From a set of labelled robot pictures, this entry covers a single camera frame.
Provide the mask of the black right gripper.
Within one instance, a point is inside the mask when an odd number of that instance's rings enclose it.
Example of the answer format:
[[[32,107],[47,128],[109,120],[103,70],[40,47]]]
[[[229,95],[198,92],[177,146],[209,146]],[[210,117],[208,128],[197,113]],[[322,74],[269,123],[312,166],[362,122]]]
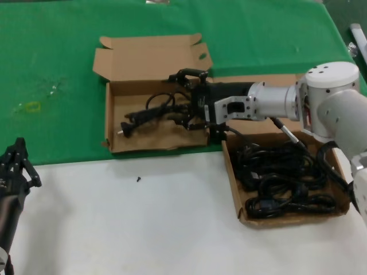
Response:
[[[176,114],[171,117],[172,121],[188,131],[196,131],[209,128],[209,123],[223,124],[229,120],[251,119],[253,117],[252,98],[248,94],[255,83],[210,83],[206,82],[208,74],[205,70],[185,68],[168,77],[169,83],[177,83],[183,88],[192,87],[187,76],[200,80],[200,84],[191,91],[191,105],[195,116]]]

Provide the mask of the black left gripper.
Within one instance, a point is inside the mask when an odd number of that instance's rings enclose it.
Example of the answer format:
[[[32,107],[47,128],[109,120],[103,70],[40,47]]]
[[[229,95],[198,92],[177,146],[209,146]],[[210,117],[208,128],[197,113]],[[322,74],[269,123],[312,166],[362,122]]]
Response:
[[[1,156],[1,248],[10,250],[29,188],[41,187],[41,179],[28,159],[26,141],[18,137]],[[30,181],[17,172],[25,169]]]

